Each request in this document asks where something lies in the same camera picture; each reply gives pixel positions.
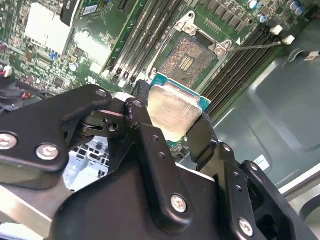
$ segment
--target small chip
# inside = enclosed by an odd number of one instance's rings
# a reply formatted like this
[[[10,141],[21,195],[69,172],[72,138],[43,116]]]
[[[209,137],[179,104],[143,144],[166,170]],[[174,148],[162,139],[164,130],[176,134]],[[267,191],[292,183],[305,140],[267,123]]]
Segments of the small chip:
[[[225,10],[226,10],[226,9],[225,9],[222,5],[220,5],[220,6],[215,10],[214,13],[215,13],[217,16],[221,17],[222,14],[224,14]]]
[[[237,16],[233,16],[232,19],[229,21],[229,25],[233,28],[236,27],[236,25],[239,23],[240,18],[238,18]]]
[[[235,30],[236,30],[238,33],[240,33],[245,27],[246,27],[246,23],[242,21],[242,22],[240,22],[240,23],[238,24],[238,26],[235,28]]]
[[[240,9],[237,9],[236,11],[235,11],[235,13],[234,13],[234,15],[236,15],[236,16],[239,16],[241,14],[241,10]]]
[[[211,2],[208,5],[208,9],[214,11],[216,7],[218,6],[218,2],[216,0],[211,0]]]
[[[207,6],[210,0],[200,0],[200,3],[203,4],[204,6]]]
[[[71,56],[70,60],[71,62],[76,63],[78,58],[76,56]]]
[[[60,77],[56,77],[53,84],[61,88],[64,85],[64,81]]]
[[[284,9],[282,7],[279,7],[275,12],[276,14],[280,15],[284,12]]]
[[[269,11],[270,11],[270,9],[268,8],[268,7],[264,7],[264,8],[262,8],[262,10],[261,10],[261,14],[262,15],[264,15],[264,16],[267,16],[268,14],[269,14]]]
[[[277,16],[274,16],[273,18],[272,18],[272,20],[277,24],[277,25],[279,25],[279,24],[281,24],[281,20],[280,20],[280,18],[278,18]]]
[[[286,22],[291,25],[294,23],[294,21],[295,19],[293,17],[290,17]]]
[[[241,20],[244,21],[244,22],[245,22],[247,19],[248,19],[248,16],[247,16],[247,15],[243,15],[243,17],[241,18]]]
[[[233,3],[230,3],[229,6],[228,6],[228,9],[230,11],[232,11],[232,9],[234,9],[235,5]]]
[[[226,11],[222,17],[222,19],[225,21],[225,22],[228,22],[229,19],[232,17],[232,13],[229,12],[229,11]]]

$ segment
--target cpu processor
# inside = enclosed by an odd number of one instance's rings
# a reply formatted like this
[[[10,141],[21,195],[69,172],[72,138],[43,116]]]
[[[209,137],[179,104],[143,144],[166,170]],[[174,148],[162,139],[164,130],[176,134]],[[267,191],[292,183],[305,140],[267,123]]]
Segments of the cpu processor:
[[[170,146],[189,131],[209,105],[208,99],[163,74],[158,73],[151,83],[148,113]]]

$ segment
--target chipset heatsink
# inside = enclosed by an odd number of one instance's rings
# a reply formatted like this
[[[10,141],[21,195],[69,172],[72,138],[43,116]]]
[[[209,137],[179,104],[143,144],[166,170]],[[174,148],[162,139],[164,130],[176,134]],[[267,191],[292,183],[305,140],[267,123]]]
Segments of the chipset heatsink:
[[[24,37],[30,38],[33,44],[62,55],[71,33],[71,28],[60,20],[60,16],[40,3],[31,4]]]

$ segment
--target silver screw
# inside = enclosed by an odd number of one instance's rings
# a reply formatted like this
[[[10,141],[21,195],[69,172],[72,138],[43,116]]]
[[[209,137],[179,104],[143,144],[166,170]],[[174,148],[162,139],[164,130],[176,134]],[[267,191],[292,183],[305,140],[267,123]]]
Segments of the silver screw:
[[[53,160],[56,159],[59,155],[58,149],[51,144],[40,145],[36,151],[38,158],[42,160]]]
[[[98,94],[99,96],[105,98],[107,96],[106,91],[102,90],[102,89],[98,89],[97,91],[95,91],[96,94]]]
[[[231,148],[228,145],[224,144],[223,146],[225,150],[227,150],[228,152],[231,152]]]
[[[8,150],[12,149],[15,145],[17,145],[18,140],[15,136],[9,133],[1,133],[0,134],[0,150]]]
[[[252,237],[254,235],[254,230],[252,229],[252,226],[250,225],[250,223],[245,220],[244,218],[240,217],[239,218],[239,226],[241,228],[241,230],[249,237]]]
[[[133,104],[136,105],[139,108],[142,108],[142,103],[137,101],[137,100],[133,101]]]
[[[254,165],[253,163],[250,163],[250,166],[253,170],[258,171],[258,168],[256,167],[256,165]]]
[[[187,210],[186,201],[178,195],[171,197],[171,205],[179,213],[184,213]]]

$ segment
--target screw hole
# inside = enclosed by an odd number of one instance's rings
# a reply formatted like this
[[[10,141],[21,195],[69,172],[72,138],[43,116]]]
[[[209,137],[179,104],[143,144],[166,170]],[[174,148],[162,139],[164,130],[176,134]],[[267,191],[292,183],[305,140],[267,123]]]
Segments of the screw hole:
[[[250,166],[253,170],[258,171],[258,168],[256,167],[256,165],[254,165],[253,163],[250,163]]]
[[[133,104],[136,105],[139,108],[142,108],[142,103],[137,101],[137,100],[133,101]]]
[[[159,158],[165,159],[166,155],[163,152],[159,152]]]
[[[242,188],[241,188],[239,185],[235,186],[235,188],[236,188],[240,193],[242,192]]]
[[[109,131],[110,132],[114,132],[115,130],[117,130],[117,128],[118,128],[118,124],[116,124],[116,123],[110,123],[109,125],[108,125],[108,129],[109,129]]]
[[[156,142],[158,142],[159,141],[159,137],[157,136],[157,135],[153,135],[153,141],[156,141]]]

